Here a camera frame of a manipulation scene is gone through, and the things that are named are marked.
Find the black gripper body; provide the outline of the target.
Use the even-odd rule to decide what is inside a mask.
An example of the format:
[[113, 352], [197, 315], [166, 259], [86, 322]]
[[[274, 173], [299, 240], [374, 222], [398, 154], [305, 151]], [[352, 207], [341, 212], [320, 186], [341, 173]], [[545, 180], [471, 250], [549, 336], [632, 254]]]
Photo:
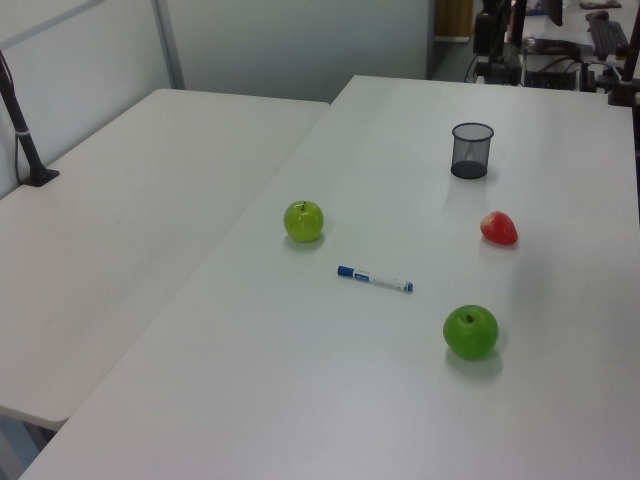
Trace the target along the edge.
[[495, 14], [480, 12], [475, 17], [473, 53], [490, 55], [494, 35]]

